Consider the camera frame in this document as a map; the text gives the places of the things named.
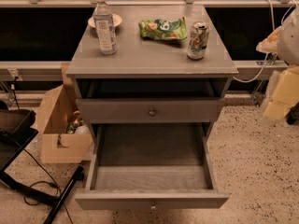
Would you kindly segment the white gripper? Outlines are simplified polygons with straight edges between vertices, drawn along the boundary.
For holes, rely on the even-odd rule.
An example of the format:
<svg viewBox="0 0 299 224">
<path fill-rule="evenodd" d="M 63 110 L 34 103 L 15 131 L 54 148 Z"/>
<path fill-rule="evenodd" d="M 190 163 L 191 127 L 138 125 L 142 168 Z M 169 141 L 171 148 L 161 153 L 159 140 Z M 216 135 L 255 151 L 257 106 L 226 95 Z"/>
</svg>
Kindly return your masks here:
<svg viewBox="0 0 299 224">
<path fill-rule="evenodd" d="M 256 50 L 261 53 L 277 53 L 280 30 L 279 26 L 267 38 L 259 42 Z M 291 66 L 283 72 L 274 71 L 269 78 L 265 98 L 261 105 L 263 123 L 282 121 L 298 103 L 299 66 Z"/>
</svg>

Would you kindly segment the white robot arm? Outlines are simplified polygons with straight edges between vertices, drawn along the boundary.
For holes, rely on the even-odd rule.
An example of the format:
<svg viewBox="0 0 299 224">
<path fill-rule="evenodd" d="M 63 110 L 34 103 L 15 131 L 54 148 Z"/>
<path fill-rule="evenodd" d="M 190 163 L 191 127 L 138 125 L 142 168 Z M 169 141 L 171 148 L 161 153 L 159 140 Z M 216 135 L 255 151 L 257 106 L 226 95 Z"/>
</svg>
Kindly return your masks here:
<svg viewBox="0 0 299 224">
<path fill-rule="evenodd" d="M 299 7 L 260 42 L 256 50 L 265 54 L 275 53 L 289 65 L 283 72 L 273 72 L 263 102 L 263 120 L 276 123 L 299 103 Z"/>
</svg>

